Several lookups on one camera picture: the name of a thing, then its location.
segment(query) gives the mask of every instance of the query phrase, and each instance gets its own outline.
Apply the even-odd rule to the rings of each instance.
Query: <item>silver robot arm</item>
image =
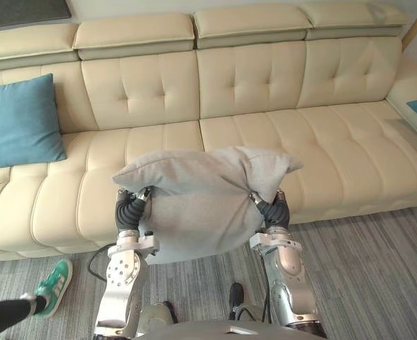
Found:
[[[326,338],[313,290],[306,281],[301,245],[287,231],[289,207],[284,193],[278,191],[273,204],[264,202],[256,193],[251,193],[250,198],[265,219],[265,229],[250,238],[250,246],[264,259],[278,323]]]
[[[155,255],[159,244],[152,232],[140,237],[138,225],[150,189],[137,195],[121,189],[117,194],[118,239],[108,250],[106,290],[96,318],[93,340],[133,339],[142,307],[142,291],[147,278],[145,258]]]

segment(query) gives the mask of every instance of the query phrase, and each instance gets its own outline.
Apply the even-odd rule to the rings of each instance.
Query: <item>cable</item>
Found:
[[[105,279],[103,276],[101,276],[100,274],[95,273],[95,272],[92,270],[91,265],[92,265],[92,262],[94,261],[95,257],[96,257],[98,254],[100,254],[102,251],[107,250],[109,247],[112,247],[112,246],[115,246],[115,245],[116,245],[115,243],[110,243],[110,244],[107,244],[106,246],[103,246],[102,248],[98,249],[97,251],[95,251],[95,254],[93,254],[93,255],[91,256],[90,260],[87,262],[87,271],[88,271],[91,275],[95,276],[96,278],[98,278],[99,280],[102,280],[102,281],[104,281],[104,282],[107,282],[107,281],[106,281],[106,279]]]
[[[264,276],[265,276],[265,285],[266,285],[266,289],[267,292],[265,293],[265,301],[264,301],[264,309],[262,311],[262,322],[265,321],[265,310],[267,311],[267,321],[269,324],[272,323],[272,313],[270,310],[270,284],[268,282],[268,276],[267,276],[267,271],[265,269],[265,262],[264,262],[264,257],[261,255],[260,257],[260,262],[262,264],[262,270],[264,271]]]
[[[253,315],[251,314],[251,312],[247,308],[245,308],[245,307],[241,307],[240,308],[240,311],[237,314],[237,321],[240,320],[240,317],[242,316],[242,313],[243,312],[246,312],[246,314],[248,314],[250,316],[250,318],[251,318],[252,321],[256,321],[256,319],[253,317]]]

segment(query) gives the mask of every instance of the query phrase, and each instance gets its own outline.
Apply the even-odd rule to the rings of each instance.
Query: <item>cream leather sofa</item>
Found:
[[[417,67],[388,5],[260,4],[0,31],[0,84],[52,72],[64,161],[0,169],[0,260],[116,237],[111,176],[157,149],[279,149],[292,222],[417,206]]]

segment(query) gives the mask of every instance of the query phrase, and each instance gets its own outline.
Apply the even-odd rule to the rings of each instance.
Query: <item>foot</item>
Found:
[[[46,306],[43,311],[35,314],[36,316],[52,317],[54,315],[72,279],[72,273],[72,263],[67,259],[63,259],[57,262],[54,271],[46,280],[40,282],[34,294],[42,295],[46,299]]]
[[[234,282],[230,287],[229,292],[229,320],[235,320],[235,315],[238,311],[238,307],[245,300],[245,293],[243,292],[243,286],[237,282]]]

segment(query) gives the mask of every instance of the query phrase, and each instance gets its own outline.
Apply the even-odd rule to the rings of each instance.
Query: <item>sneaker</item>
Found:
[[[43,311],[35,314],[36,316],[52,317],[54,315],[72,279],[72,273],[72,263],[67,259],[63,259],[57,262],[54,271],[46,280],[40,282],[40,285],[33,293],[46,298],[46,307]]]

